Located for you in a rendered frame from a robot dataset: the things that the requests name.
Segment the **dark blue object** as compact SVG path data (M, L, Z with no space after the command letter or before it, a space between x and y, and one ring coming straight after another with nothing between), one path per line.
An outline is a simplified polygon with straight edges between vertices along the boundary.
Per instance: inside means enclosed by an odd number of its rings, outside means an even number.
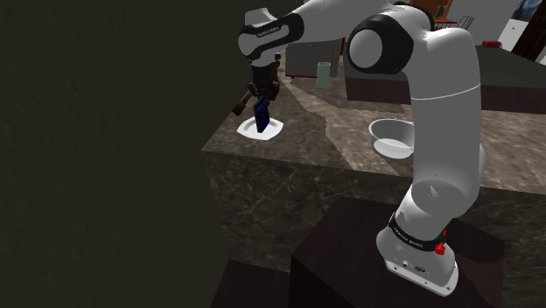
M258 133L263 133L270 123L269 113L270 101L266 96L262 96L253 105L255 125Z

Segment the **grey cabinet with red trim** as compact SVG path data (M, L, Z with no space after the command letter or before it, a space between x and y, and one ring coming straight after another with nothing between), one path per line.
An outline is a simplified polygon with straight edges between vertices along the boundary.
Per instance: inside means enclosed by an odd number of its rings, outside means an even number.
M284 71L289 77L315 78L318 63L329 62L330 76L336 77L340 56L344 47L343 38L312 43L292 44L285 49Z

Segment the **white square plate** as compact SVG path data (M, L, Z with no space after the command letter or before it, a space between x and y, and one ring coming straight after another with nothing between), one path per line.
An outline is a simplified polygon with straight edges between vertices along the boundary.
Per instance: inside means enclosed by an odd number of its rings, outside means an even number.
M263 132L257 130L256 119L254 117L244 121L237 132L247 138L261 141L268 141L277 136L283 129L284 124L275 118L270 118L267 127Z

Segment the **pale green cup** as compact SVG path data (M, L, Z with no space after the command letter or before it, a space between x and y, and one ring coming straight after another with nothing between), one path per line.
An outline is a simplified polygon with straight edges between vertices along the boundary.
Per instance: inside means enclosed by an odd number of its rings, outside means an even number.
M328 87L330 70L330 62L319 62L317 64L316 89L326 89Z

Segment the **white bowl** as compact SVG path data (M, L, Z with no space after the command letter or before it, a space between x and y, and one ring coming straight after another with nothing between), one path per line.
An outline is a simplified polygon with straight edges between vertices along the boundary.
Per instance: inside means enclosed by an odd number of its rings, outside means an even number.
M368 125L373 149L386 158L405 159L414 153L415 126L401 119L378 119Z

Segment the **brown wooden furniture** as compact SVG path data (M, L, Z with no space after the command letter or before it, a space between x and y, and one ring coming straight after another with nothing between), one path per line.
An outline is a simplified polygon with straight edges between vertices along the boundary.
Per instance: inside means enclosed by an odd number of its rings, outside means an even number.
M455 24L455 21L447 17L453 0L409 0L409 2L428 11L436 23Z

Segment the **dark robot stand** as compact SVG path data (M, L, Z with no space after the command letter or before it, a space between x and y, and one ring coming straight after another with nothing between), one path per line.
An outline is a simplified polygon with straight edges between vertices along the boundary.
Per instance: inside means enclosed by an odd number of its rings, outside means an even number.
M289 308L501 308L504 242L454 219L459 268L448 297L390 272L375 241L395 206L340 198L291 257Z

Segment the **dark counter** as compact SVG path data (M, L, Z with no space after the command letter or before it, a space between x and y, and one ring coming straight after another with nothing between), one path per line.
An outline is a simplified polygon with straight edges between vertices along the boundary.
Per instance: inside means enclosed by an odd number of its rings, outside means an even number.
M481 106L488 111L546 115L546 66L500 48L476 47ZM410 104L403 73L366 74L343 61L349 101Z

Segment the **brown wooden handled utensil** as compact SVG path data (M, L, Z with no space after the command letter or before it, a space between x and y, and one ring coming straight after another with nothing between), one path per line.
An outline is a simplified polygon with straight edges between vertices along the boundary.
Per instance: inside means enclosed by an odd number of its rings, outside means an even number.
M248 91L234 106L234 108L232 109L232 112L236 115L236 116L239 116L242 111L246 108L246 105L249 101L249 99L252 97L252 93L250 91Z

